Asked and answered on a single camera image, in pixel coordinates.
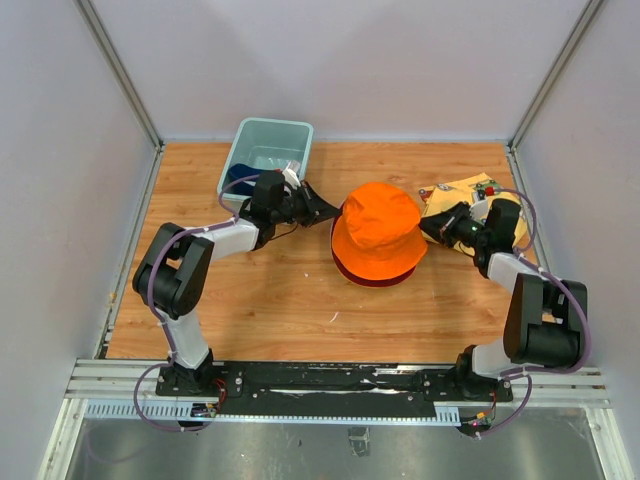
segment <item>wooden surface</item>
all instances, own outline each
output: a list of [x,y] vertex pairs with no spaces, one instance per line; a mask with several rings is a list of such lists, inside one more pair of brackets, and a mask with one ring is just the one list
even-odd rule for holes
[[[135,267],[158,227],[228,218],[216,186],[229,144],[170,144],[135,254]],[[316,143],[307,180],[340,205],[368,181],[420,187],[486,172],[513,186],[500,144]],[[454,362],[470,344],[502,334],[509,295],[484,279],[472,260],[429,245],[416,272],[395,287],[370,289],[345,280],[332,259],[330,222],[217,261],[198,305],[206,341],[220,360]],[[288,229],[278,227],[278,233]],[[162,358],[157,320],[128,286],[109,358]]]

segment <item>yellow bag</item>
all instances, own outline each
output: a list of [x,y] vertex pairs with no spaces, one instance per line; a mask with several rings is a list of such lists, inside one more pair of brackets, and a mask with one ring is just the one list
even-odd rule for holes
[[[484,192],[484,189],[487,187],[500,188],[500,185],[486,173],[481,173],[475,177],[465,178],[457,182],[439,183],[431,187],[421,188],[418,193],[425,203],[422,216],[428,217],[449,210],[458,202],[467,202],[469,205],[473,205],[475,202],[482,200],[481,193],[478,192]],[[500,192],[488,197],[489,208],[491,208],[491,204],[496,198],[505,198],[520,204],[520,200],[510,193]],[[484,222],[484,220],[486,220],[486,215],[482,218],[482,222]],[[524,220],[522,210],[520,210],[520,220],[518,220],[516,226],[514,245],[522,239],[526,231],[527,223]],[[422,235],[424,235],[428,241],[438,243],[426,233],[423,232]],[[456,243],[453,248],[466,255],[473,255],[474,253],[473,248],[467,248],[460,242]]]

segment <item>white wall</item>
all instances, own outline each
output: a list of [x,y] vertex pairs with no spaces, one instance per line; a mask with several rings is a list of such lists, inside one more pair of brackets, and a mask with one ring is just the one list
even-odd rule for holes
[[0,2],[0,65],[0,470],[31,479],[153,149],[72,1]]
[[640,3],[609,1],[520,148],[551,264],[584,281],[595,363],[640,473]]
[[94,0],[161,134],[507,139],[585,0]]

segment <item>metal frame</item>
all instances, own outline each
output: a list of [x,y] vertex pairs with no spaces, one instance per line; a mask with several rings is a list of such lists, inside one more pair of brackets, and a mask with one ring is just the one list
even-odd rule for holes
[[[115,298],[105,316],[105,330],[96,346],[96,357],[104,356],[108,346],[110,335],[115,324],[115,319],[120,307],[120,302],[128,278],[129,268],[133,261],[133,254],[138,242],[140,231],[151,199],[151,193],[158,174],[162,156],[164,153],[164,141],[155,128],[140,96],[138,95],[127,71],[114,48],[111,39],[100,20],[91,0],[75,0],[75,3],[85,19],[88,28],[93,34],[98,47],[103,53],[116,80],[120,84],[124,95],[129,101],[133,111],[137,115],[140,124],[144,128],[150,141],[156,146],[156,156],[141,195],[136,219],[130,232],[130,241],[122,259],[120,275],[114,283],[113,292]],[[533,121],[548,100],[553,87],[557,84],[571,57],[583,40],[588,28],[601,11],[605,0],[589,0],[580,17],[575,23],[565,44],[554,60],[544,81],[534,96],[525,115],[515,130],[513,137],[505,145],[505,153],[512,171],[516,187],[526,193],[527,182],[523,179],[519,168],[518,147],[526,136]],[[535,251],[541,265],[549,267],[549,261],[545,253],[542,241],[543,235],[539,235],[535,242]],[[53,479],[64,478],[69,468],[71,456],[85,418],[130,418],[132,408],[132,393],[137,378],[150,365],[156,361],[144,360],[78,360],[72,373],[60,413],[54,427],[49,447],[47,448],[38,478]],[[402,369],[442,368],[448,365],[402,365]],[[184,415],[190,409],[190,402],[202,402],[201,397],[156,397],[155,383],[158,373],[150,374],[142,383],[141,397],[144,399],[147,413],[152,418],[175,419]],[[565,376],[548,376],[543,374],[532,375],[534,390],[527,408],[566,407],[583,408],[587,414],[591,434],[596,445],[597,453],[607,479],[633,478],[628,457],[618,427],[611,410],[607,391],[604,387],[600,372],[596,368],[584,368],[580,372]],[[520,379],[513,382],[513,405],[517,405],[524,397],[526,382]],[[438,418],[434,421],[424,419],[423,425],[452,425],[455,424],[459,407],[484,406],[475,403],[436,402]],[[499,408],[505,408],[505,404],[499,404]],[[339,419],[330,418],[229,418],[220,415],[218,421],[277,421],[277,422],[311,422],[311,423],[362,423],[369,421],[384,424],[403,424],[400,419]]]
[[136,216],[128,234],[129,242],[127,243],[124,255],[119,263],[119,265],[122,265],[122,268],[110,289],[112,292],[112,299],[103,319],[104,329],[93,349],[94,358],[106,357],[107,348],[109,347],[113,328],[115,327],[116,318],[118,317],[118,311],[120,310],[120,305],[122,303],[122,296],[124,295],[125,288],[127,287],[127,279],[129,278],[129,270],[133,263],[133,256],[135,255],[136,247],[138,246],[140,232],[142,232],[144,219],[147,215],[147,210],[149,209],[149,203],[151,202],[153,188],[155,187],[158,172],[160,171],[160,165],[164,158],[164,152],[164,146],[156,149],[151,168],[149,169],[147,179],[144,183],[142,195],[138,200]]
[[593,24],[598,12],[600,12],[601,7],[605,2],[606,0],[589,0],[587,2],[587,5],[582,10],[580,17],[573,26],[569,37],[560,49],[560,53],[558,53],[556,59],[551,65],[551,69],[542,81],[542,85],[540,85],[540,88],[533,97],[524,117],[522,117],[518,128],[516,128],[513,138],[508,142],[509,148],[517,150],[522,143],[529,127],[531,127],[533,121],[538,115],[538,112],[549,98],[549,94],[553,90],[553,87],[558,82],[558,79],[564,72],[569,60],[571,60],[571,57],[582,42],[585,33],[587,33],[587,30]]
[[131,81],[131,78],[129,78],[129,74],[122,63],[122,60],[120,60],[118,52],[113,46],[113,42],[100,19],[98,11],[91,0],[75,0],[75,3],[82,15],[82,18],[84,18],[87,27],[93,34],[93,38],[95,39],[98,48],[100,48],[107,64],[111,68],[113,76],[118,81],[118,84],[120,84],[122,93],[124,93],[124,96],[129,101],[129,105],[131,105],[131,108],[138,117],[140,125],[142,125],[142,128],[149,137],[149,140],[156,148],[162,147],[164,142],[160,137],[160,133],[153,124],[153,120],[151,120],[151,116],[142,103],[136,88],[133,86],[133,82]]
[[[154,360],[78,360],[71,375],[65,399],[43,461],[41,479],[64,478],[70,466],[75,445],[80,441],[80,427],[84,419],[135,418],[132,394],[140,374]],[[399,365],[397,370],[443,368],[450,365]],[[186,419],[194,401],[217,401],[203,397],[157,397],[157,371],[142,383],[140,396],[143,409],[156,420]],[[602,464],[605,478],[631,479],[631,467],[618,427],[611,410],[602,376],[596,368],[584,368],[570,375],[532,374],[534,390],[528,409],[582,408],[587,414],[591,435]],[[526,392],[524,379],[512,382],[513,402],[498,404],[500,409],[518,405]],[[214,421],[253,423],[329,423],[344,425],[420,425],[456,426],[459,408],[486,406],[484,403],[436,402],[436,417],[404,420],[398,418],[339,418],[339,417],[266,417],[220,414]]]

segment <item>orange bucket hat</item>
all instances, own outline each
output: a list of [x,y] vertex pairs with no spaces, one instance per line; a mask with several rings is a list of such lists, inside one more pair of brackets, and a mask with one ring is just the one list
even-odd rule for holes
[[404,280],[427,253],[419,223],[420,209],[404,191],[386,183],[362,185],[334,223],[331,249],[338,268],[365,281]]

